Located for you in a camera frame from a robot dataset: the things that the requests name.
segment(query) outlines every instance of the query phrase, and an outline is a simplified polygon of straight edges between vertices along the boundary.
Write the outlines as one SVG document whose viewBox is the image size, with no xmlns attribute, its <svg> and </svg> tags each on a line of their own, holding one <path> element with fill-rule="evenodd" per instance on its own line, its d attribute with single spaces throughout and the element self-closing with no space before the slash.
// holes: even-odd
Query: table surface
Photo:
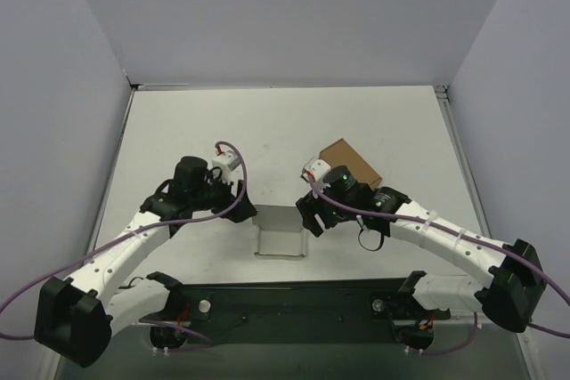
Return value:
<svg viewBox="0 0 570 380">
<path fill-rule="evenodd" d="M 384 177 L 384 185 L 480 231 L 431 86 L 142 91 L 134 95 L 96 246 L 124 229 L 182 156 L 209 161 L 213 144 L 229 141 L 246 160 L 252 202 L 293 206 L 309 190 L 299 179 L 301 167 L 339 138 Z M 251 222 L 190 224 L 132 276 L 163 271 L 184 283 L 221 283 L 459 272 L 396 239 L 367 252 L 358 246 L 357 232 L 356 224 L 341 224 L 311 237 L 302 261 L 260 260 Z M 378 237 L 366 239 L 373 247 Z"/>
</svg>

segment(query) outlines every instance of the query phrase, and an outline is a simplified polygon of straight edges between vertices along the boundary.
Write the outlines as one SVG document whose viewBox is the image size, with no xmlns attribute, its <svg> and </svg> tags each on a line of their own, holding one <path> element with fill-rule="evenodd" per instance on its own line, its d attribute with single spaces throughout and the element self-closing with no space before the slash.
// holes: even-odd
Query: cable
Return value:
<svg viewBox="0 0 570 380">
<path fill-rule="evenodd" d="M 131 289 L 132 287 L 134 287 L 133 282 L 134 282 L 136 279 L 144 280 L 144 278 L 143 278 L 142 276 L 135 276 L 134 278 L 132 278 L 131 280 L 129 280 L 128 284 L 126 284 L 126 285 L 124 285 L 124 286 L 121 286 L 121 287 L 119 287 L 119 288 L 117 288 L 117 289 Z"/>
<path fill-rule="evenodd" d="M 382 233 L 380 233 L 380 242 L 378 243 L 378 246 L 374 249 L 371 248 L 367 248 L 362 244 L 361 241 L 361 235 L 362 232 L 364 231 L 364 229 L 361 227 L 360 231 L 358 232 L 358 244 L 364 248 L 366 251 L 370 251 L 371 253 L 376 253 L 378 252 L 380 249 L 382 249 L 382 247 L 384 246 L 384 235 Z"/>
<path fill-rule="evenodd" d="M 208 342 L 208 347 L 211 347 L 214 344 L 214 342 L 212 341 L 212 339 L 210 337 L 204 336 L 203 334 L 199 333 L 198 331 L 194 331 L 193 329 L 189 329 L 189 328 L 183 327 L 181 325 L 171 324 L 170 322 L 164 322 L 162 320 L 152 320 L 152 319 L 141 319 L 140 322 L 142 322 L 143 324 L 156 325 L 158 327 L 169 327 L 172 329 L 177 329 L 178 331 L 182 331 L 183 333 L 185 333 L 189 336 L 194 336 L 194 337 L 200 338 L 200 339 Z"/>
<path fill-rule="evenodd" d="M 530 328 L 537 329 L 537 330 L 539 330 L 539 331 L 542 331 L 543 333 L 550 334 L 550 335 L 552 335 L 552 336 L 562 337 L 562 338 L 570 338 L 570 334 L 568 334 L 568 333 L 563 333 L 563 332 L 560 332 L 560 331 L 556 331 L 556 330 L 554 330 L 554 329 L 550 329 L 550 328 L 547 328 L 547 327 L 543 327 L 542 325 L 536 325 L 536 324 L 533 324 L 532 322 L 529 323 L 528 326 L 529 326 Z"/>
<path fill-rule="evenodd" d="M 467 337 L 467 339 L 464 342 L 456 344 L 456 345 L 449 347 L 447 349 L 443 349 L 441 351 L 425 350 L 425 351 L 420 352 L 418 349 L 414 349 L 413 347 L 410 347 L 410 346 L 408 346 L 408 349 L 415 351 L 415 352 L 421 354 L 422 356 L 423 355 L 426 355 L 426 356 L 449 355 L 450 353 L 460 351 L 461 349 L 464 349 L 467 346 L 469 346 L 471 343 L 473 343 L 473 341 L 477 337 L 478 332 L 479 332 L 478 317 L 477 317 L 476 313 L 473 313 L 473 328 L 471 329 L 471 333 L 469 333 L 469 336 Z"/>
<path fill-rule="evenodd" d="M 184 311 L 180 315 L 178 315 L 178 318 L 176 319 L 178 321 L 178 327 L 180 327 L 182 325 L 182 322 L 186 320 L 186 318 L 188 318 L 189 314 L 190 314 L 190 305 L 185 304 Z"/>
<path fill-rule="evenodd" d="M 420 326 L 419 329 L 423 330 L 423 329 L 426 329 L 427 327 L 433 327 L 435 318 L 436 318 L 436 311 L 432 311 L 431 317 L 428 320 L 426 320 L 424 325 Z"/>
<path fill-rule="evenodd" d="M 362 209 L 352 208 L 351 206 L 343 205 L 340 202 L 337 202 L 335 199 L 329 198 L 327 195 L 322 193 L 322 191 L 314 183 L 314 180 L 309 180 L 309 184 L 311 185 L 311 189 L 313 189 L 314 194 L 317 195 L 319 198 L 321 198 L 325 202 L 332 204 L 333 206 L 336 206 L 337 208 L 344 209 L 345 211 L 347 211 L 349 213 L 353 213 L 353 214 L 357 214 L 357 215 L 366 215 L 366 216 L 370 216 L 370 217 L 386 218 L 388 220 L 405 220 L 408 222 L 419 222 L 422 224 L 425 222 L 424 219 L 421 219 L 419 217 L 412 217 L 411 215 L 377 213 L 375 211 L 364 211 Z M 431 222 L 430 227 L 444 231 L 445 233 L 449 233 L 452 236 L 459 236 L 459 234 L 456 231 L 454 231 L 453 229 L 450 229 L 449 227 L 443 226 L 442 224 L 439 224 L 437 222 Z M 506 255 L 507 257 L 510 257 L 513 260 L 521 263 L 523 266 L 525 266 L 526 268 L 528 268 L 531 271 L 533 271 L 534 273 L 536 273 L 536 275 L 538 275 L 541 279 L 543 279 L 548 285 L 550 285 L 552 287 L 552 289 L 554 289 L 557 292 L 557 294 L 562 297 L 562 299 L 566 302 L 566 304 L 568 304 L 568 306 L 570 306 L 570 295 L 568 295 L 564 291 L 564 289 L 562 289 L 562 287 L 554 281 L 554 279 L 552 279 L 550 276 L 548 276 L 546 273 L 544 273 L 541 269 L 536 267 L 534 264 L 525 260 L 520 255 L 517 255 L 517 254 L 509 251 L 508 249 L 498 247 L 496 245 L 490 244 L 489 242 L 484 242 L 481 239 L 472 238 L 472 237 L 465 235 L 465 234 L 461 235 L 461 238 L 463 240 L 466 240 L 467 242 L 471 242 L 472 244 L 477 244 L 481 247 L 487 247 L 487 248 L 490 248 L 494 251 L 498 251 L 498 252 Z M 543 331 L 545 333 L 548 333 L 548 334 L 556 333 L 556 334 L 553 334 L 554 336 L 564 337 L 564 338 L 568 338 L 568 336 L 570 336 L 568 333 L 554 331 L 554 330 L 551 330 L 550 328 L 546 328 L 546 327 L 541 327 L 541 328 L 542 328 L 541 331 Z"/>
<path fill-rule="evenodd" d="M 52 276 L 57 275 L 58 273 L 62 273 L 63 271 L 68 271 L 69 269 L 77 267 L 81 263 L 86 262 L 87 260 L 93 258 L 94 256 L 96 256 L 96 255 L 98 255 L 104 251 L 107 251 L 109 248 L 112 248 L 112 247 L 120 244 L 121 242 L 126 241 L 129 238 L 132 238 L 135 234 L 139 234 L 139 233 L 142 233 L 144 231 L 151 230 L 151 229 L 156 229 L 157 227 L 162 227 L 162 226 L 183 225 L 183 224 L 194 223 L 194 222 L 207 222 L 209 220 L 214 220 L 215 218 L 220 218 L 221 216 L 226 215 L 230 211 L 232 211 L 241 202 L 241 200 L 243 199 L 243 196 L 246 194 L 246 188 L 248 187 L 248 171 L 246 169 L 246 164 L 243 161 L 243 156 L 241 155 L 240 151 L 233 144 L 230 144 L 227 141 L 218 141 L 216 143 L 216 148 L 218 149 L 218 151 L 220 153 L 221 153 L 221 147 L 220 146 L 222 146 L 222 145 L 229 147 L 230 149 L 232 149 L 235 152 L 236 156 L 240 160 L 241 169 L 243 171 L 243 185 L 241 186 L 240 194 L 238 194 L 237 198 L 227 208 L 225 208 L 224 210 L 220 211 L 217 214 L 209 215 L 207 217 L 191 218 L 191 219 L 183 219 L 183 220 L 169 220 L 167 222 L 154 222 L 152 224 L 147 224 L 145 226 L 139 227 L 137 230 L 129 231 L 127 234 L 125 234 L 121 237 L 118 237 L 116 239 L 113 239 L 111 242 L 108 242 L 107 244 L 100 246 L 99 248 L 95 249 L 94 251 L 92 251 L 91 253 L 89 253 L 87 255 L 84 255 L 83 257 L 79 258 L 78 260 L 76 260 L 73 263 L 66 264 L 63 267 L 57 268 L 53 271 L 49 271 L 46 274 L 44 274 L 38 278 L 32 279 L 28 284 L 26 284 L 23 287 L 21 287 L 20 289 L 18 289 L 15 293 L 13 293 L 8 298 L 6 298 L 6 300 L 3 301 L 2 304 L 0 304 L 0 315 L 6 310 L 6 307 L 8 307 L 16 298 L 18 298 L 20 295 L 22 295 L 23 293 L 28 291 L 33 286 L 39 284 L 40 282 L 43 282 L 46 279 L 51 278 Z M 14 336 L 11 334 L 5 334 L 5 333 L 0 332 L 0 339 L 4 339 L 4 340 L 21 341 L 21 340 L 33 340 L 33 338 L 34 338 L 33 335 L 32 336 Z"/>
</svg>

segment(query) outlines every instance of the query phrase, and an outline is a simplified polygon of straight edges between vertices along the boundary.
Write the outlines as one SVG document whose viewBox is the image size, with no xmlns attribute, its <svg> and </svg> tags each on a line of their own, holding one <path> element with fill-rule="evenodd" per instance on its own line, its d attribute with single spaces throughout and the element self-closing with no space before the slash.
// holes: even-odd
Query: white cable tie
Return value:
<svg viewBox="0 0 570 380">
<path fill-rule="evenodd" d="M 453 265 L 457 267 L 457 245 L 460 243 L 461 238 L 465 235 L 466 229 L 460 229 L 460 232 L 455 239 L 455 243 L 453 244 Z"/>
<path fill-rule="evenodd" d="M 364 225 L 364 220 L 362 219 L 361 215 L 357 215 L 356 216 L 356 222 L 358 223 L 358 225 L 360 226 L 360 228 L 364 231 L 370 231 L 370 229 L 368 227 L 366 227 Z"/>
<path fill-rule="evenodd" d="M 428 229 L 429 229 L 429 226 L 431 225 L 431 222 L 434 221 L 438 216 L 439 215 L 437 214 L 437 211 L 431 211 L 429 213 L 429 215 L 427 216 L 427 219 L 424 222 L 424 225 L 421 226 L 421 230 L 419 231 L 419 235 L 422 236 L 423 239 L 419 243 L 420 248 L 425 249 L 425 247 L 426 247 L 426 233 L 428 233 Z"/>
</svg>

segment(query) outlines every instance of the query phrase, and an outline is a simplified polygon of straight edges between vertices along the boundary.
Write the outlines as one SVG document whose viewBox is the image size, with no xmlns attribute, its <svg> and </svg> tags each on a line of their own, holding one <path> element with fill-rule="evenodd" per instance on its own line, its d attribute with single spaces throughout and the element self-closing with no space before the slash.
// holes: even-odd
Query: small white box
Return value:
<svg viewBox="0 0 570 380">
<path fill-rule="evenodd" d="M 296 206 L 258 205 L 253 218 L 259 258 L 303 260 L 308 253 L 307 231 Z"/>
</svg>

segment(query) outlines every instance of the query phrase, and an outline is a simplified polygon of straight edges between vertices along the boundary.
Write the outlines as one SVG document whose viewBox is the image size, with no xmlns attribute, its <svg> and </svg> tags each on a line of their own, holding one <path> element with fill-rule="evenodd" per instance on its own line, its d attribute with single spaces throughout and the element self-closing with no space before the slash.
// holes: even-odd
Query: white enclosure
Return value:
<svg viewBox="0 0 570 380">
<path fill-rule="evenodd" d="M 567 291 L 566 4 L 567 0 L 0 0 L 0 301 L 40 273 L 85 252 L 117 150 L 129 84 L 146 84 L 146 89 L 152 84 L 187 89 L 451 84 L 445 106 L 451 105 L 464 142 L 460 162 L 464 172 L 469 166 L 473 171 L 493 237 L 535 244 L 545 271 Z M 256 203 L 292 204 L 306 190 L 297 179 L 298 168 L 342 136 L 378 168 L 386 184 L 409 192 L 449 220 L 477 228 L 432 89 L 317 90 L 322 91 L 314 98 L 319 106 L 310 109 L 305 99 L 299 100 L 305 90 L 137 93 L 98 243 L 116 235 L 141 198 L 172 173 L 179 157 L 191 153 L 209 158 L 210 145 L 218 138 L 243 149 L 256 177 L 251 183 Z M 438 95 L 447 97 L 445 91 Z M 197 98 L 199 105 L 194 104 Z M 268 113 L 254 115 L 254 101 L 267 104 Z M 272 111 L 272 103 L 286 109 L 288 116 L 302 117 L 303 127 L 287 126 L 288 116 Z M 224 122 L 208 127 L 216 108 L 224 112 Z M 326 119 L 326 112 L 333 119 Z M 150 113 L 156 121 L 148 120 Z M 180 122 L 174 127 L 173 118 Z M 378 118 L 381 124 L 370 125 Z M 260 145 L 248 138 L 240 128 L 246 122 L 267 141 Z M 310 137 L 303 139 L 302 129 L 310 129 Z M 141 135 L 146 135 L 148 148 L 138 140 Z M 161 137 L 172 144 L 160 145 Z M 444 160 L 443 169 L 434 164 L 434 151 Z M 280 152 L 288 155 L 280 158 Z M 273 182 L 279 193 L 262 194 L 271 182 L 264 173 L 269 168 L 283 174 L 282 181 Z M 188 281 L 227 280 L 230 268 L 239 268 L 239 280 L 256 278 L 256 271 L 243 266 L 267 261 L 250 261 L 254 245 L 248 241 L 248 225 L 227 226 L 238 239 L 208 249 L 208 236 L 216 233 L 209 228 L 226 227 L 223 224 L 185 228 L 141 272 L 169 263 L 169 272 Z M 328 263 L 344 245 L 345 233 L 353 239 L 352 230 L 340 228 L 328 240 L 312 242 L 309 257 L 300 263 L 269 262 L 271 272 L 264 276 L 301 278 L 302 272 L 288 267 L 294 264 L 312 266 L 309 276 L 315 278 L 338 273 Z M 208 256 L 227 255 L 233 261 L 225 267 L 198 264 L 193 270 L 179 258 L 170 263 L 172 251 L 186 251 L 193 239 L 209 251 Z M 422 263 L 432 272 L 454 271 L 430 255 L 420 260 L 404 243 L 388 244 L 381 255 L 358 246 L 347 249 L 347 257 L 335 263 L 342 275 L 354 278 L 402 275 Z M 404 251 L 410 253 L 404 257 Z M 371 268 L 370 260 L 382 263 Z M 2 313 L 2 331 L 31 333 L 36 301 L 34 289 Z M 567 313 L 555 293 L 547 292 L 535 320 L 564 329 Z M 567 340 L 542 333 L 525 338 L 530 340 L 526 349 L 540 346 L 548 379 L 567 377 Z M 34 342 L 0 341 L 0 378 L 33 378 L 43 350 Z M 458 367 L 473 363 L 468 352 L 464 355 Z M 45 361 L 40 376 L 53 372 L 53 359 Z M 500 376 L 501 362 L 486 361 L 490 372 Z M 429 367 L 429 362 L 421 363 L 426 364 L 421 368 Z M 540 373 L 533 373 L 533 378 L 540 378 Z"/>
</svg>

